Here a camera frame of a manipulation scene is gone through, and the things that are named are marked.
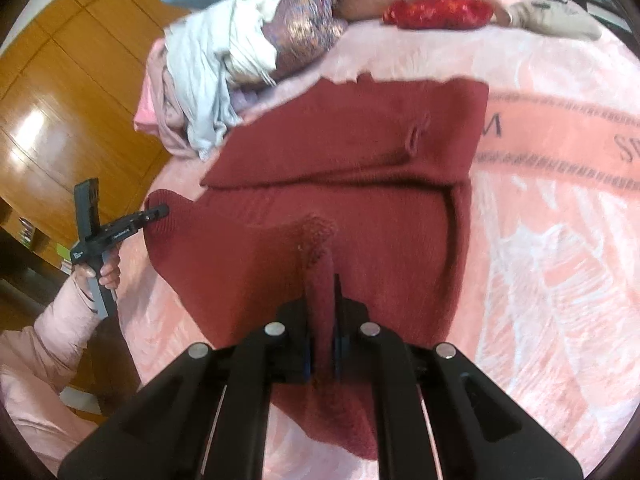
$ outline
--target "finger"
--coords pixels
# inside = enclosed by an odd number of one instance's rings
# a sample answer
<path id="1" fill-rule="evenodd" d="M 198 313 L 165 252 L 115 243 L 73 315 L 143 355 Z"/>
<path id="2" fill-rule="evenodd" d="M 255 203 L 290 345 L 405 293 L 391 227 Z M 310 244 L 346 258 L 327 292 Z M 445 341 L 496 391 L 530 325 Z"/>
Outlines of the finger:
<path id="1" fill-rule="evenodd" d="M 107 276 L 103 276 L 100 278 L 99 283 L 101 285 L 105 285 L 113 280 L 120 279 L 120 269 L 115 269 L 113 272 L 110 272 Z"/>
<path id="2" fill-rule="evenodd" d="M 76 272 L 84 278 L 95 278 L 95 271 L 87 264 L 77 266 Z"/>
<path id="3" fill-rule="evenodd" d="M 118 246 L 109 249 L 109 254 L 107 256 L 107 261 L 113 262 L 115 260 L 120 261 L 120 249 Z"/>
<path id="4" fill-rule="evenodd" d="M 119 265 L 120 265 L 120 257 L 118 255 L 114 257 L 110 257 L 107 263 L 105 263 L 100 269 L 100 275 L 107 276 L 108 274 L 111 274 L 115 270 L 118 270 Z"/>
<path id="5" fill-rule="evenodd" d="M 102 286 L 105 286 L 106 288 L 114 289 L 114 288 L 117 288 L 118 285 L 120 285 L 120 278 L 119 277 L 112 278 L 112 279 L 101 278 L 100 284 Z"/>

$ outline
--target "pink towel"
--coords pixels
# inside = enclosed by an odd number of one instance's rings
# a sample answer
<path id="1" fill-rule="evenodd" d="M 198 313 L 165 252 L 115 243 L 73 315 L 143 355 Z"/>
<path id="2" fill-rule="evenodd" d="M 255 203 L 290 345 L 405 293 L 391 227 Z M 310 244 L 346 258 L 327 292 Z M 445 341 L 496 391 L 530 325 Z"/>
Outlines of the pink towel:
<path id="1" fill-rule="evenodd" d="M 133 119 L 136 131 L 159 137 L 175 156 L 193 158 L 197 152 L 186 138 L 186 118 L 175 95 L 174 79 L 166 66 L 164 40 L 156 40 L 146 59 L 145 79 L 138 111 Z"/>
<path id="2" fill-rule="evenodd" d="M 145 132 L 146 134 L 156 137 L 160 136 L 158 132 L 158 118 L 156 117 L 154 103 L 151 99 L 151 80 L 146 70 L 145 78 L 142 81 L 142 92 L 140 93 L 138 110 L 133 117 L 133 129 L 137 132 Z"/>

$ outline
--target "red knitted sweater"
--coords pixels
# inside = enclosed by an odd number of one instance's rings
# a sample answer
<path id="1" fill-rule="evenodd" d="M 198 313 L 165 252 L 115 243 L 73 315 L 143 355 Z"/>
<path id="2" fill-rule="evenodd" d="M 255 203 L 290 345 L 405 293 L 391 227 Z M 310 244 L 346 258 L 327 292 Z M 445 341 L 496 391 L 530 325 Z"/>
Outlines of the red knitted sweater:
<path id="1" fill-rule="evenodd" d="M 320 80 L 235 128 L 197 202 L 150 195 L 149 206 L 170 208 L 145 228 L 151 263 L 213 345 L 238 343 L 306 292 L 316 375 L 272 400 L 310 437 L 376 456 L 368 391 L 331 380 L 334 272 L 345 296 L 407 342 L 447 336 L 487 97 L 462 78 Z"/>

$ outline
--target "sequined pillow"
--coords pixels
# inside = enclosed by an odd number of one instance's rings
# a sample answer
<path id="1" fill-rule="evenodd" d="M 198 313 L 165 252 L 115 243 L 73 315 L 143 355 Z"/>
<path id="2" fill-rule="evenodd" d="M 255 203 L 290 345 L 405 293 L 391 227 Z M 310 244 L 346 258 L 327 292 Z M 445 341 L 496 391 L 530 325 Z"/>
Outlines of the sequined pillow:
<path id="1" fill-rule="evenodd" d="M 281 0 L 271 23 L 262 26 L 264 37 L 276 47 L 278 81 L 298 72 L 333 47 L 347 22 L 334 18 L 337 0 Z"/>

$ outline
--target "wooden cabinet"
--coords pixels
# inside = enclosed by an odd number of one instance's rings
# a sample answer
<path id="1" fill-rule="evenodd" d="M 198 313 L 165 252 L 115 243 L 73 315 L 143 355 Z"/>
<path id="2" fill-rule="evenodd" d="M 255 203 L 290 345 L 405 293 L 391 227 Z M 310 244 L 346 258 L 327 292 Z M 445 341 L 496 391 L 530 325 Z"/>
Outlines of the wooden cabinet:
<path id="1" fill-rule="evenodd" d="M 24 226 L 20 223 L 20 214 L 4 201 L 0 202 L 0 227 L 16 240 L 22 238 Z M 30 248 L 47 263 L 60 268 L 62 257 L 57 252 L 57 242 L 41 232 L 36 232 Z"/>
<path id="2" fill-rule="evenodd" d="M 132 122 L 146 53 L 185 13 L 159 0 L 55 0 L 0 58 L 4 227 L 27 218 L 53 265 L 52 248 L 77 238 L 75 184 L 99 177 L 101 219 L 111 220 L 138 209 L 168 160 Z"/>

